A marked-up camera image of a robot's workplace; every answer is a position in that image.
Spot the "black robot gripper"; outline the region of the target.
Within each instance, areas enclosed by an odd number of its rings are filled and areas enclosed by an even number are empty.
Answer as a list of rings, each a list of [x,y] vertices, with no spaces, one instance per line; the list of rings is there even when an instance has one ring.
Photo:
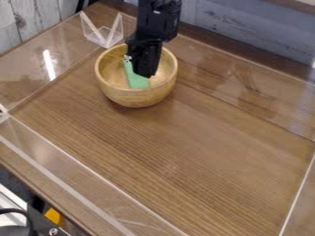
[[[157,71],[163,44],[177,36],[181,0],[139,0],[136,28],[127,38],[133,72],[151,78]]]

